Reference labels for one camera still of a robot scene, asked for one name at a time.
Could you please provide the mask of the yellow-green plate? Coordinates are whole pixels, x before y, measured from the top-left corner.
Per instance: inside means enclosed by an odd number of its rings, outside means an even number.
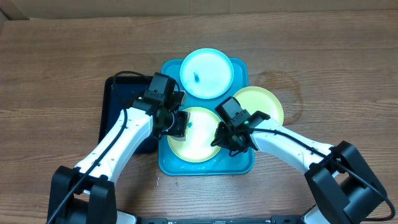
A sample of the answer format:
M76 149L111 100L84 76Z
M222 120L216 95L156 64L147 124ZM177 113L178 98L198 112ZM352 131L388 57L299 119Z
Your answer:
M220 122L219 117L202 107L185 108L184 111L190 114L185 129L185 140L178 141L168 136L172 152L187 162L204 162L211 159L221 149L219 146L211 146Z
M279 124L284 122L284 111L280 101L269 90L259 86L247 86L234 94L242 109L250 114L261 111L274 118Z

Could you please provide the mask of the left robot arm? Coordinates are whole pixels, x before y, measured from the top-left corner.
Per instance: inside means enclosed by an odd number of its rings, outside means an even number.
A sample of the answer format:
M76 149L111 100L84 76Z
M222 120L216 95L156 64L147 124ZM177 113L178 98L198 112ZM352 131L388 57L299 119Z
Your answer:
M155 73L148 89L120 100L119 118L95 149L74 168L60 166L54 173L47 223L138 223L135 215L118 210L116 182L145 140L186 139L190 115L179 109L185 99L175 79Z

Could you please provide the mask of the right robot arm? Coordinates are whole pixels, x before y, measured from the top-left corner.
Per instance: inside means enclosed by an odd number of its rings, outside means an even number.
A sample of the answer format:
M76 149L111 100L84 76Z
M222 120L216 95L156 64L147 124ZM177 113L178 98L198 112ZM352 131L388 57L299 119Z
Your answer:
M215 111L221 116L214 146L234 157L249 148L272 154L300 171L315 205L298 223L371 222L370 214L383 202L390 204L385 188L357 148L316 142L279 124L268 114L250 114L230 96Z

